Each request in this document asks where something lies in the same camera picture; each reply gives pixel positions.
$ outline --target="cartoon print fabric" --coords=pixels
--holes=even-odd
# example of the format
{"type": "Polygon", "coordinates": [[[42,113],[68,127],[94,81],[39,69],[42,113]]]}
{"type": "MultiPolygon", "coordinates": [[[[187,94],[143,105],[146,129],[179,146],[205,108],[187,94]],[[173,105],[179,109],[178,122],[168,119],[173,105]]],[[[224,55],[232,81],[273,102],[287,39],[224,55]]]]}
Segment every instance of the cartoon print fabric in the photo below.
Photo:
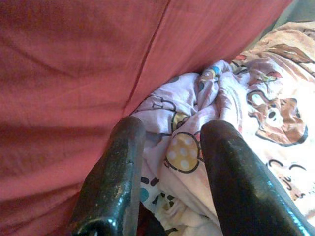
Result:
{"type": "Polygon", "coordinates": [[[242,134],[315,225],[314,61],[315,23],[288,23],[231,64],[176,76],[140,104],[141,201],[168,235],[222,235],[200,148],[201,127],[214,119],[242,134]]]}

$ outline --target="red fabric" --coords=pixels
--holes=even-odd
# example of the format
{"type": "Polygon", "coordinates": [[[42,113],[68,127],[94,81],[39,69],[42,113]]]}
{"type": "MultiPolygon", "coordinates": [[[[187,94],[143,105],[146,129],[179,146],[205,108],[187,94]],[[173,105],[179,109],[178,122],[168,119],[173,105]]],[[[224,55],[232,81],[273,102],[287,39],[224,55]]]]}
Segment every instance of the red fabric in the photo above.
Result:
{"type": "Polygon", "coordinates": [[[2,0],[0,235],[62,235],[114,124],[232,59],[290,0],[2,0]]]}

